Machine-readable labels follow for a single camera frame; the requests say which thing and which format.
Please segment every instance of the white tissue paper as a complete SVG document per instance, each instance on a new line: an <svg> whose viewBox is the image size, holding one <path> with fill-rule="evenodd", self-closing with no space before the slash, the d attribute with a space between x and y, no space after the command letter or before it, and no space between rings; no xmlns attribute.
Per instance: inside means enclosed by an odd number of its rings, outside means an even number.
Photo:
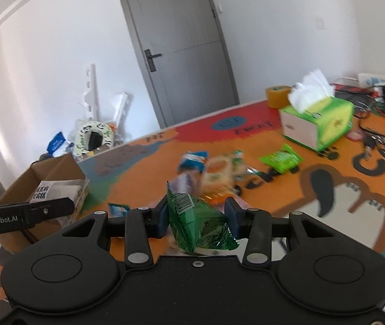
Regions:
<svg viewBox="0 0 385 325"><path fill-rule="evenodd" d="M299 113L304 113L311 105L327 98L334 97L335 88L332 87L320 70L315 70L297 83L289 94L291 105Z"/></svg>

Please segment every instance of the green tissue box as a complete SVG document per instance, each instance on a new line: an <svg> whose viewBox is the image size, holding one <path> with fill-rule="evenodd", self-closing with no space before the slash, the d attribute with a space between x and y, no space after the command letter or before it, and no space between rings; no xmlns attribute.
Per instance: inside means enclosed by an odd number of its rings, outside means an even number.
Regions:
<svg viewBox="0 0 385 325"><path fill-rule="evenodd" d="M299 113L293 106L280 110L283 135L306 148L321 152L352 128L354 104L326 98Z"/></svg>

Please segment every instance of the light green snack package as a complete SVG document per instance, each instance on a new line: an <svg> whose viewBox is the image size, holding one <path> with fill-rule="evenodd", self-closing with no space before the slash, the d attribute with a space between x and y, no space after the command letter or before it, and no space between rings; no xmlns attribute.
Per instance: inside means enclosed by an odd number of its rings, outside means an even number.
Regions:
<svg viewBox="0 0 385 325"><path fill-rule="evenodd" d="M264 164L274 168L281 174L297 167L304 161L290 146L284 144L280 151L259 158Z"/></svg>
<svg viewBox="0 0 385 325"><path fill-rule="evenodd" d="M194 254L196 248L233 251L239 247L226 216L202 199L167 188L167 201L173 236L184 251Z"/></svg>

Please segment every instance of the barcode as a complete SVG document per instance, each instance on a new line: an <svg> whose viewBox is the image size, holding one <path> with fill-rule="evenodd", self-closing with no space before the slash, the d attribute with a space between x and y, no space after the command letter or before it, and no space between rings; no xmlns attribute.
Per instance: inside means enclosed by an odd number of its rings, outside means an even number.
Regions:
<svg viewBox="0 0 385 325"><path fill-rule="evenodd" d="M174 202L176 203L177 213L182 214L194 206L193 200L189 194L177 193L174 195Z"/></svg>

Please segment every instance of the colorful table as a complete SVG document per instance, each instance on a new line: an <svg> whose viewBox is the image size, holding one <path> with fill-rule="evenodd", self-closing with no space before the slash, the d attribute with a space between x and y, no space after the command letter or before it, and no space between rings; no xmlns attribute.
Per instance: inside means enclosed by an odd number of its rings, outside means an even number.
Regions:
<svg viewBox="0 0 385 325"><path fill-rule="evenodd" d="M385 133L380 116L370 116L364 126ZM385 255L385 147L374 150L367 161L361 142L341 138L315 153L282 136L278 111L268 108L266 101L162 130L83 161L80 167L91 185L82 213L107 210L107 203L154 205L188 151L208 151L212 157L240 149L249 166L266 170L258 157L284 143L305 159L300 172L279 176L255 190L244 189L242 198L276 217L303 210ZM165 253L167 240L153 240L151 248L157 259ZM111 253L123 259L122 239L113 241Z"/></svg>

